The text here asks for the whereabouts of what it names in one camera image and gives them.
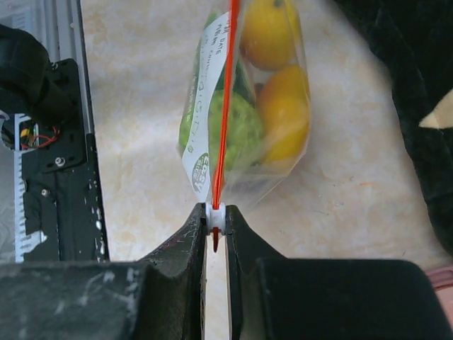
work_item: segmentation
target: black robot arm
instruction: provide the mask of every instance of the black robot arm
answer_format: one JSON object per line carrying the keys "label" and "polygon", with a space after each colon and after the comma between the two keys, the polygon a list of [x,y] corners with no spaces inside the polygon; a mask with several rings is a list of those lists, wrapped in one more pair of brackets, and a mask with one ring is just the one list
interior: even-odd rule
{"label": "black robot arm", "polygon": [[0,25],[0,111],[25,113],[52,127],[76,112],[76,106],[50,73],[49,54],[31,34]]}

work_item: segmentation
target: red zipper seal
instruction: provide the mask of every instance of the red zipper seal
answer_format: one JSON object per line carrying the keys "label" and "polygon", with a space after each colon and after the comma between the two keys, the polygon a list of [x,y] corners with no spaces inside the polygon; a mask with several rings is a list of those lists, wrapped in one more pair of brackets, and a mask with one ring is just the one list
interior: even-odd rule
{"label": "red zipper seal", "polygon": [[[224,80],[224,102],[222,108],[222,129],[220,132],[220,148],[217,167],[214,173],[212,183],[212,208],[218,210],[220,206],[220,196],[224,187],[224,163],[225,152],[227,150],[227,130],[228,130],[228,112],[231,96],[231,85],[233,83],[233,63],[234,63],[234,43],[236,39],[236,31],[238,28],[238,17],[240,10],[240,0],[230,0],[230,28],[228,32],[228,54],[226,55],[225,65],[225,80]],[[212,238],[214,241],[214,252],[217,252],[219,246],[220,228],[212,228]]]}

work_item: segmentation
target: plastic bag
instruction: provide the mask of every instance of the plastic bag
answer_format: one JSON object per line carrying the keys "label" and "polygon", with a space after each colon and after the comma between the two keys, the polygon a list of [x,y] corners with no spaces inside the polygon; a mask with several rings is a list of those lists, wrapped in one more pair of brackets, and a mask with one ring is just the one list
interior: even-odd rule
{"label": "plastic bag", "polygon": [[[217,0],[207,18],[180,123],[178,151],[200,202],[212,200],[218,165],[234,1]],[[222,202],[243,208],[264,197],[305,154],[311,111],[294,4],[246,0],[237,6]]]}

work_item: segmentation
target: green fruit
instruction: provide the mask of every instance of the green fruit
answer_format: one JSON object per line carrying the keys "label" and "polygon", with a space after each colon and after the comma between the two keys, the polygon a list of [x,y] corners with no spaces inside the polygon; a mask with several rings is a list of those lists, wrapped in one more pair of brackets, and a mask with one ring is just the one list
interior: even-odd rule
{"label": "green fruit", "polygon": [[[211,12],[207,17],[205,28],[215,21],[220,16],[216,11]],[[185,112],[183,114],[183,119],[181,120],[180,129],[179,129],[179,152],[182,156],[184,153],[185,145],[189,140],[190,127],[192,126],[192,114],[193,108],[195,105],[195,96],[197,95],[197,83],[198,83],[198,72],[200,71],[200,46],[201,39],[197,46],[197,52],[195,56],[195,62],[193,65],[193,76],[190,82],[190,88],[188,92],[187,101],[185,103]]]}
{"label": "green fruit", "polygon": [[[219,155],[220,132],[222,129],[223,91],[215,91],[209,109],[210,172],[215,170]],[[181,120],[179,145],[181,154],[188,143],[192,114]],[[258,111],[242,96],[233,93],[230,100],[228,130],[226,133],[225,171],[245,169],[256,162],[264,137],[263,123]]]}

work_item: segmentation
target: white plastic tab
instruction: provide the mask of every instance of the white plastic tab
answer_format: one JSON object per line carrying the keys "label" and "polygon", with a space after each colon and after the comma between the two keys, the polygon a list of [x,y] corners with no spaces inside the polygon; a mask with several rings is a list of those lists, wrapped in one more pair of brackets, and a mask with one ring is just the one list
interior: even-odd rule
{"label": "white plastic tab", "polygon": [[219,228],[222,235],[225,235],[225,225],[226,225],[226,216],[227,216],[227,209],[225,208],[224,203],[220,203],[219,209],[215,210],[212,207],[211,203],[206,204],[206,222],[207,222],[207,233],[210,232],[214,228]]}

